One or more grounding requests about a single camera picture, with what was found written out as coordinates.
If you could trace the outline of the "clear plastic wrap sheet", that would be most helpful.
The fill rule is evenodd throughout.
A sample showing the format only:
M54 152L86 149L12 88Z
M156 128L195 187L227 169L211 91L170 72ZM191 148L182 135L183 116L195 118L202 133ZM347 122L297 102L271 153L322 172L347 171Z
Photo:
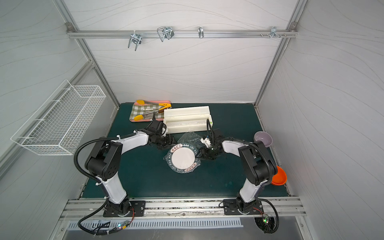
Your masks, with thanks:
M194 132L184 133L181 136L181 138L178 140L177 144L188 143L188 144L195 146L199 150L197 158L201 161L200 148L205 147L205 145L203 143L201 143L201 141L200 141L201 138L202 138L201 136L199 136L198 134L196 134Z

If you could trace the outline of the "white plate green rim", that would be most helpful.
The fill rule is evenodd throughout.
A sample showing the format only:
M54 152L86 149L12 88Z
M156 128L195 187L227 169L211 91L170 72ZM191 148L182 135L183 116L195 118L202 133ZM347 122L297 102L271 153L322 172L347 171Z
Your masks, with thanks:
M181 143L173 146L164 160L174 172L187 174L201 165L201 161L197 158L198 153L199 150L195 146Z

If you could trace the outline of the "cream plastic wrap dispenser box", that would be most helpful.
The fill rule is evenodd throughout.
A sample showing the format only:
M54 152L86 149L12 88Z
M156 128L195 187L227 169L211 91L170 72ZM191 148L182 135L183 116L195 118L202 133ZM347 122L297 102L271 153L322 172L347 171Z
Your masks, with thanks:
M179 134L206 131L207 120L214 125L209 106L202 106L166 109L163 122L167 134Z

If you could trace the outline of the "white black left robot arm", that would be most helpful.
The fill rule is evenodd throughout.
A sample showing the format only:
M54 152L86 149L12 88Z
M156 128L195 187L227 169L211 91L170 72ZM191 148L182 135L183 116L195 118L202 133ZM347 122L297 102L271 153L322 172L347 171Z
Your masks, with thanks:
M101 138L95 142L85 169L96 178L107 198L106 209L115 215L125 216L131 208L130 198L124 190L119 178L121 157L124 153L138 147L152 144L159 149L168 149L176 144L172 135L166 133L167 126L160 121L153 120L144 129L135 130L127 136Z

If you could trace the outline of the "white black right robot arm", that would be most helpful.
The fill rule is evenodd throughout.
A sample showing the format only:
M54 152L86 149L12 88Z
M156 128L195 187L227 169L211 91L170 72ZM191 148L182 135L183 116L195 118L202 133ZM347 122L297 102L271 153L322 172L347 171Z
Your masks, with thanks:
M276 162L265 144L262 141L252 143L226 138L215 131L210 131L200 142L204 145L200 153L205 160L214 160L222 153L233 154L241 159L246 180L236 198L236 206L240 213L249 213L278 172Z

